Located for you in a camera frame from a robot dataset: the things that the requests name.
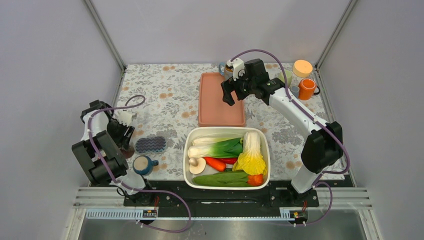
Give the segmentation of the dark blue ceramic mug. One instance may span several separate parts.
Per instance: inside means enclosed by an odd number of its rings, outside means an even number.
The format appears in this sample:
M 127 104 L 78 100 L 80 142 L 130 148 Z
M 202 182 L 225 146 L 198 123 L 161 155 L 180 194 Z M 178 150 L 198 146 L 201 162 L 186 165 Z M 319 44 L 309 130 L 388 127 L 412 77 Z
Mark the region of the dark blue ceramic mug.
M 135 158 L 132 164 L 132 169 L 135 173 L 141 176 L 147 176 L 153 168 L 159 165 L 158 160 L 152 160 L 150 157 L 141 155 Z

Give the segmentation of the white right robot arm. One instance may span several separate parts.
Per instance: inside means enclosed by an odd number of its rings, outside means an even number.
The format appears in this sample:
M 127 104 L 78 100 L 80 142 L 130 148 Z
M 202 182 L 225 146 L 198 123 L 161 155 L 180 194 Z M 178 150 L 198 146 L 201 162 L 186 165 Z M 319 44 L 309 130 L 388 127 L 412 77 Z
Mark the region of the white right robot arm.
M 305 140 L 301 152 L 302 167 L 291 180 L 287 201 L 293 206 L 301 205 L 306 192 L 316 185 L 319 176 L 343 155 L 343 130 L 336 121 L 328 123 L 305 107 L 279 78 L 270 78 L 264 62 L 253 59 L 244 62 L 239 58 L 228 60 L 221 83 L 222 100 L 229 106 L 235 104 L 232 93 L 239 101 L 254 95 L 266 105 L 281 113 Z

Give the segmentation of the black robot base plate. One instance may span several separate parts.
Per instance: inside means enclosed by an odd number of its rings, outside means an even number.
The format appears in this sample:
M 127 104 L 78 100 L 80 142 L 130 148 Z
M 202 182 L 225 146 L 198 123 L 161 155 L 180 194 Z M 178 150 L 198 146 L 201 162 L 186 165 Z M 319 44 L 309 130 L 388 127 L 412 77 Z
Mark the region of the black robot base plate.
M 138 193 L 125 197 L 125 207 L 157 207 L 161 218 L 256 218 L 278 217 L 280 208 L 308 210 L 318 207 L 315 190 L 294 198 L 288 180 L 272 180 L 257 190 L 209 190 L 189 186 L 184 181 L 152 180 L 160 193 Z

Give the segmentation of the light blue butterfly mug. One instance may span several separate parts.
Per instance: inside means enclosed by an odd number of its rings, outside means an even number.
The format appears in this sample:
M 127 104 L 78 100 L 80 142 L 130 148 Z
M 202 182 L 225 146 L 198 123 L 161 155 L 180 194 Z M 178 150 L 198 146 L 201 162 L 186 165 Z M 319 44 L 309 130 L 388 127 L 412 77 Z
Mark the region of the light blue butterfly mug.
M 225 81 L 233 77 L 233 67 L 228 66 L 225 62 L 218 64 L 218 72 L 224 77 Z

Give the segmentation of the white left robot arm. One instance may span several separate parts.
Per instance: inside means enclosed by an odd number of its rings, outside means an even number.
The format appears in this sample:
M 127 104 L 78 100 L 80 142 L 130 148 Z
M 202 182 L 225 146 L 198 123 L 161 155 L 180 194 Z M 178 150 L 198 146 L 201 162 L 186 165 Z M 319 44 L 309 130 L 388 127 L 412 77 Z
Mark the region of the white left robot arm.
M 154 202 L 155 192 L 127 162 L 136 117 L 136 113 L 113 109 L 104 101 L 91 102 L 80 116 L 83 136 L 71 150 L 92 186 L 116 186 L 125 194 L 136 194 L 136 199 L 148 206 Z

